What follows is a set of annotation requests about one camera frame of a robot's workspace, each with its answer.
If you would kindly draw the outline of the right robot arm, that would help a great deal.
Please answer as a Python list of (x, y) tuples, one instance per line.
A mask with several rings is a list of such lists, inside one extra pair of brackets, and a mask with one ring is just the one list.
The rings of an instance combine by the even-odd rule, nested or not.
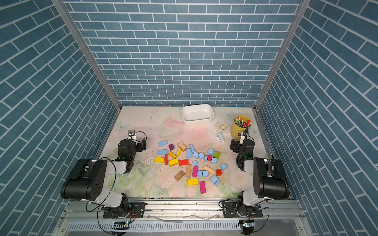
[(254, 157), (253, 139), (232, 140), (230, 149), (237, 154), (235, 163), (243, 173), (253, 174), (252, 187), (241, 191), (236, 200), (222, 200), (225, 218), (262, 217), (261, 204), (268, 200), (287, 199), (290, 195), (283, 163), (280, 160)]

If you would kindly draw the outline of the blue thin block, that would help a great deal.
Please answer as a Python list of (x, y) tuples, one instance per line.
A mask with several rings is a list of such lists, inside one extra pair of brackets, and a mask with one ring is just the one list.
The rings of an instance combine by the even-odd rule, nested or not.
[(192, 152), (192, 153), (195, 153), (195, 151), (194, 151), (194, 147), (193, 147), (192, 144), (190, 144), (190, 149), (191, 149), (191, 152)]

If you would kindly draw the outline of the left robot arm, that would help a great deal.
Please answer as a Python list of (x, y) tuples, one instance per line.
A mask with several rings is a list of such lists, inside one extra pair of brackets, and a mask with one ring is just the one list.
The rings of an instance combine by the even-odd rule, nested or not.
[(142, 218), (145, 203), (130, 203), (124, 193), (113, 191), (104, 185), (106, 176), (128, 174), (134, 166), (137, 152), (146, 150), (146, 139), (124, 139), (118, 144), (116, 160), (103, 157), (99, 160), (80, 159), (73, 167), (61, 189), (61, 197), (71, 200), (87, 200), (102, 209), (105, 219)]

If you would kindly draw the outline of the white rectangular plastic tray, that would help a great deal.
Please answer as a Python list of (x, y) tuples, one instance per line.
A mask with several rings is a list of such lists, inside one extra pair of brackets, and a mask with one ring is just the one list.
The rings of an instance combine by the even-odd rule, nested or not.
[(208, 104), (185, 106), (181, 114), (187, 125), (209, 123), (215, 116), (212, 106)]

